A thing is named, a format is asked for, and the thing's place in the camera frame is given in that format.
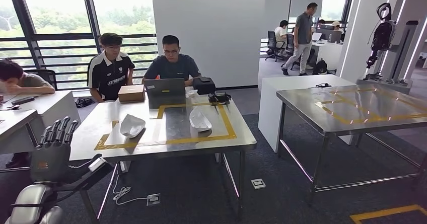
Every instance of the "laptop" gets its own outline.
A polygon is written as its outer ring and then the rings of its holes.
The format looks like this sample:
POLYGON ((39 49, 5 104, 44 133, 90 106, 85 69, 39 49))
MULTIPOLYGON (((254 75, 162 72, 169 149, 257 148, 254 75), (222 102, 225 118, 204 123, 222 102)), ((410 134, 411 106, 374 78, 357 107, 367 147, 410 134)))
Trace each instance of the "laptop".
POLYGON ((322 37, 322 33, 316 33, 316 32, 314 32, 313 36, 312 36, 313 42, 319 41, 320 37, 322 37))
POLYGON ((145 80, 144 86, 148 95, 150 108, 162 105, 185 104, 184 79, 145 80))

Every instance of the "gray t-shirt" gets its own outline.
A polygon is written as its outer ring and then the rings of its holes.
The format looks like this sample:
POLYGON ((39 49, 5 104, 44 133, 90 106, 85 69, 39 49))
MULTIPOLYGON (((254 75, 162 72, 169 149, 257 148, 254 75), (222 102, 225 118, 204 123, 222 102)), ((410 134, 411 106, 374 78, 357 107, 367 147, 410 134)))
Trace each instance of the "gray t-shirt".
POLYGON ((153 60, 144 77, 150 80, 157 76, 162 79, 184 78, 187 81, 189 76, 194 78, 200 75, 199 68, 193 58, 185 54, 179 54, 178 57, 177 62, 171 63, 166 56, 160 55, 153 60))
POLYGON ((311 42, 312 16, 302 13, 297 17, 295 26, 298 27, 298 44, 308 44, 311 42))
POLYGON ((25 74, 20 87, 52 87, 47 81, 36 74, 25 74))

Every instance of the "gray pants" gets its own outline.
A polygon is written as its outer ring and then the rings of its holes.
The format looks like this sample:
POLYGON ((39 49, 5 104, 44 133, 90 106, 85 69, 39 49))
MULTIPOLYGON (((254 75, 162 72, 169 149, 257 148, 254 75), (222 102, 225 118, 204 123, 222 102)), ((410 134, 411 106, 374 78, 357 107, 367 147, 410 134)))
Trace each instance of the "gray pants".
POLYGON ((298 48, 294 49, 294 55, 292 55, 284 64, 284 69, 289 69, 292 64, 298 60, 298 58, 301 56, 300 60, 300 74, 303 74, 306 72, 306 65, 308 57, 310 56, 310 49, 311 49, 311 42, 308 44, 300 44, 298 45, 298 48))

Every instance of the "brown box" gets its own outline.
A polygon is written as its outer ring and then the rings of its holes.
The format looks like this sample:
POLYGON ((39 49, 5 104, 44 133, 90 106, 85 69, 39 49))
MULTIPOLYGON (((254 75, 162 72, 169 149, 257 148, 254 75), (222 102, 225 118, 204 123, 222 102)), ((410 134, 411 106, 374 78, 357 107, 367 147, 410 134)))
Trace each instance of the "brown box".
POLYGON ((144 100, 144 85, 123 86, 120 88, 120 102, 143 102, 144 100))

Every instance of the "black hair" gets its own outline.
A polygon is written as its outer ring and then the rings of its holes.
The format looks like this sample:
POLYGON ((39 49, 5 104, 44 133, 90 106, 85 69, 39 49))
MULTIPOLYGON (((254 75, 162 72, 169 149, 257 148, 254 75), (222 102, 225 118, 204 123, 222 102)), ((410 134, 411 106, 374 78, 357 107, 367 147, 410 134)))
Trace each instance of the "black hair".
POLYGON ((121 45, 123 38, 115 33, 105 33, 99 37, 101 45, 121 45))
POLYGON ((0 59, 0 80, 7 81, 10 78, 20 79, 24 74, 24 70, 17 63, 10 59, 0 59))
POLYGON ((162 39, 162 44, 177 44, 179 46, 179 39, 173 35, 166 35, 162 39))
POLYGON ((280 26, 283 28, 283 26, 287 26, 288 25, 288 22, 286 21, 286 20, 282 20, 281 22, 280 22, 280 26))
POLYGON ((307 9, 313 9, 315 7, 317 7, 317 3, 310 3, 307 5, 307 9))

